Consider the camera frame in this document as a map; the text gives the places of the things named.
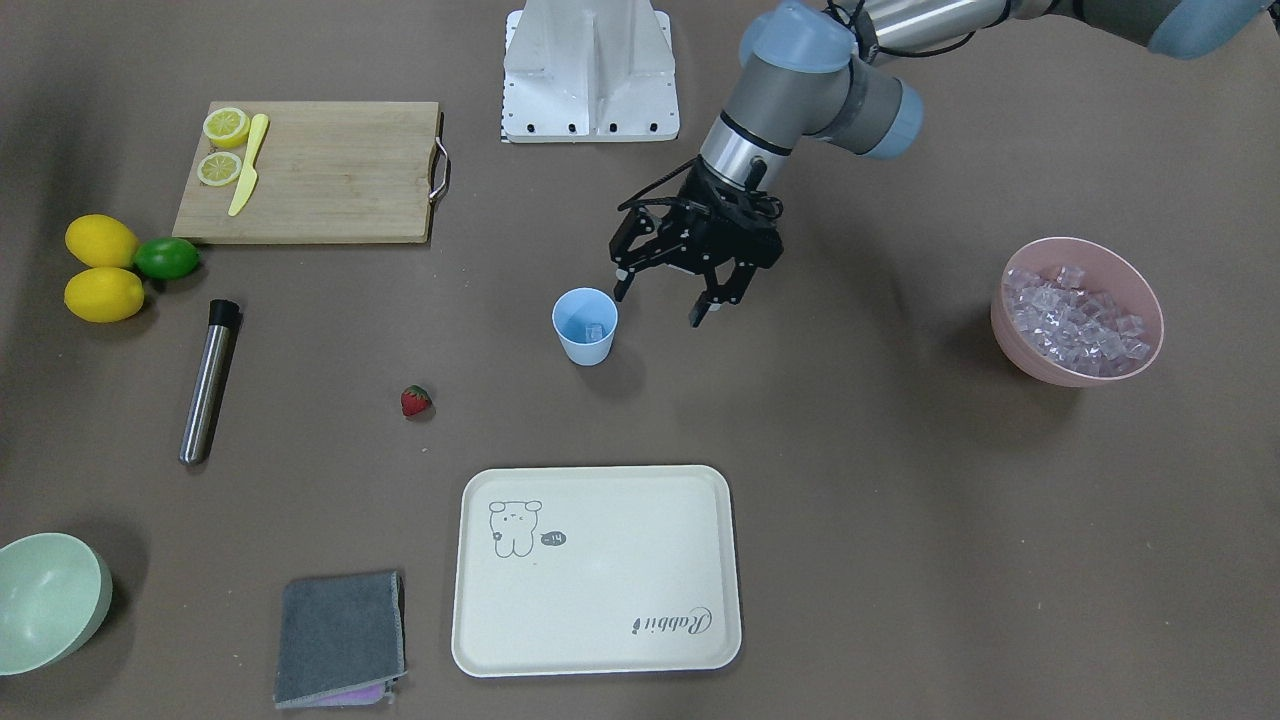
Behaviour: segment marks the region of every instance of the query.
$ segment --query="yellow plastic knife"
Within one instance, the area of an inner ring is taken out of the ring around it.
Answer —
[[[253,195],[253,188],[257,187],[257,170],[253,169],[253,163],[257,161],[257,150],[262,146],[268,123],[270,120],[261,113],[253,115],[253,119],[248,122],[248,145],[244,147],[244,164],[241,168],[241,179],[236,183],[236,195],[232,197],[232,206],[227,209],[227,214],[233,218],[244,209],[248,197]]]

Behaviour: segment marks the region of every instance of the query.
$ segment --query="green bowl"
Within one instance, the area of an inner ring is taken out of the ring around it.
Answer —
[[[67,657],[110,605],[111,573],[79,539],[41,533],[0,548],[0,675]]]

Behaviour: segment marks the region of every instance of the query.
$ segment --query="lemon slice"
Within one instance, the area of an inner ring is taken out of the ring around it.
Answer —
[[[219,147],[239,147],[248,138],[248,115],[239,108],[219,108],[205,118],[205,137]]]
[[[234,152],[214,152],[200,161],[196,176],[209,187],[221,187],[239,177],[241,159]]]

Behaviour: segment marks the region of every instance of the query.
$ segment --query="pink bowl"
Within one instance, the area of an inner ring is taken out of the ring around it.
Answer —
[[[1147,361],[1125,375],[1097,378],[1068,370],[1044,357],[1018,333],[1014,319],[1005,306],[1004,290],[996,286],[996,299],[991,302],[991,328],[1005,355],[1028,375],[1062,387],[1094,387],[1137,375],[1156,361],[1165,342],[1165,315],[1160,311],[1156,293],[1124,258],[1106,247],[1075,237],[1046,237],[1023,246],[1005,265],[1001,279],[1010,268],[1024,268],[1042,275],[1061,265],[1084,268],[1084,290],[1107,291],[1120,307],[1142,316],[1147,332],[1143,340],[1151,345]]]

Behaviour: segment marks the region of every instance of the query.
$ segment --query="strawberry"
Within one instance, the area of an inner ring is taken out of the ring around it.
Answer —
[[[404,392],[401,393],[401,411],[404,416],[417,415],[422,410],[431,406],[431,398],[426,395],[426,391],[417,386],[408,386]]]

